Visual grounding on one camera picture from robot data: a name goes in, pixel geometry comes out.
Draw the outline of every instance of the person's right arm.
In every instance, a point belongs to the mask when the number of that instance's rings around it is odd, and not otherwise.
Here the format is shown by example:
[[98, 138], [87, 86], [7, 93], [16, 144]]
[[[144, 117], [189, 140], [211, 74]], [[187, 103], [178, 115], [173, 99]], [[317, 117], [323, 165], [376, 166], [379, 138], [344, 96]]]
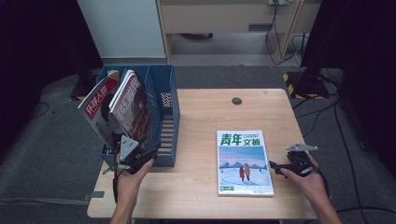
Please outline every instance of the person's right arm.
[[[308, 154], [309, 159], [316, 165], [318, 164]], [[327, 223], [341, 223], [340, 218], [335, 212], [324, 188], [323, 179], [316, 172], [311, 172], [306, 177], [301, 177], [288, 169], [281, 169], [282, 173], [297, 184], [305, 197], [311, 203], [312, 208], [318, 216], [318, 221], [321, 224]]]

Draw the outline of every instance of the hand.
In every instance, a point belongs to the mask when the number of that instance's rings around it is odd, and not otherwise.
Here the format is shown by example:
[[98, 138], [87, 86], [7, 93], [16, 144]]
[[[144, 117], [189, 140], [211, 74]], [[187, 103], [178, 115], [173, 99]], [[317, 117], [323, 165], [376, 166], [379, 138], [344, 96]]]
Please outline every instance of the hand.
[[[318, 163], [310, 154], [308, 154], [308, 158], [318, 167]], [[288, 169], [282, 168], [280, 171], [300, 187], [317, 214], [319, 223], [341, 223], [341, 220], [330, 203], [320, 174], [312, 171], [308, 176], [301, 177]]]
[[110, 223], [131, 223], [140, 183], [149, 172], [152, 163], [154, 163], [153, 159], [146, 162], [134, 175], [130, 175], [125, 171], [118, 171], [120, 172], [117, 185], [118, 201]]

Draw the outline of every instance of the wall socket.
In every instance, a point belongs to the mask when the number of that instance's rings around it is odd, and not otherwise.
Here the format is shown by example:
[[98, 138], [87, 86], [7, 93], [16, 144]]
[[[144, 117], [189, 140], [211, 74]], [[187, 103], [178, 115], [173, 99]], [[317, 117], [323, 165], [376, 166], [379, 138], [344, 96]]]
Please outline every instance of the wall socket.
[[285, 6], [290, 4], [290, 0], [268, 0], [268, 6], [274, 6], [275, 4]]

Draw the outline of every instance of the desk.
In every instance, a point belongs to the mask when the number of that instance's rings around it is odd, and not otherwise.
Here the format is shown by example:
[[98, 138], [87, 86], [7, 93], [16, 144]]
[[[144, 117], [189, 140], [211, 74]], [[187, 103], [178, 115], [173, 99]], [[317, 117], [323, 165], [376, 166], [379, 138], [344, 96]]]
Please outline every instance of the desk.
[[[304, 141], [285, 91], [278, 89], [178, 90], [180, 126], [174, 168], [153, 167], [141, 184], [135, 218], [316, 218], [308, 200], [271, 170], [273, 198], [218, 196], [217, 130], [263, 130], [267, 156], [287, 162], [286, 147]], [[242, 99], [234, 105], [232, 99]], [[90, 217], [111, 217], [113, 174], [102, 175]]]
[[169, 62], [174, 34], [267, 32], [270, 29], [271, 52], [277, 61], [284, 61], [282, 57], [293, 34], [311, 31], [320, 2], [295, 0], [287, 6], [278, 6], [275, 34], [271, 27], [275, 7], [268, 6], [266, 0], [157, 0], [166, 58]]

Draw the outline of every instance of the gray carpet floor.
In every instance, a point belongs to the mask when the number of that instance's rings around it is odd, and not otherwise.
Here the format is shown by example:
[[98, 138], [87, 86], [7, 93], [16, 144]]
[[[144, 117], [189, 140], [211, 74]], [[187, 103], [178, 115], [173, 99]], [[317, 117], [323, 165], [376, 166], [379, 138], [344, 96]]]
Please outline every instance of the gray carpet floor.
[[[197, 88], [280, 88], [286, 89], [282, 75], [296, 67], [278, 66], [177, 66], [179, 89]], [[31, 120], [0, 166], [0, 223], [108, 223], [109, 219], [87, 216], [86, 203], [59, 205], [48, 203], [5, 203], [4, 199], [63, 199], [81, 202], [93, 191], [102, 165], [102, 142], [78, 113], [79, 102], [69, 101], [77, 76], [49, 84], [43, 91]], [[328, 85], [330, 92], [335, 90]], [[309, 100], [294, 109], [296, 117], [333, 104], [338, 96]], [[291, 105], [301, 99], [290, 99]], [[312, 154], [326, 175], [336, 209], [344, 223], [363, 223], [347, 157], [336, 117], [341, 124], [357, 178], [361, 205], [396, 210], [396, 180], [374, 152], [361, 150], [360, 139], [346, 111], [334, 106], [297, 118], [305, 142], [319, 147]], [[374, 209], [364, 210], [369, 223], [394, 223], [396, 215]], [[171, 223], [174, 220], [143, 220], [136, 223]], [[202, 220], [188, 222], [201, 223]], [[304, 223], [285, 220], [284, 223]]]

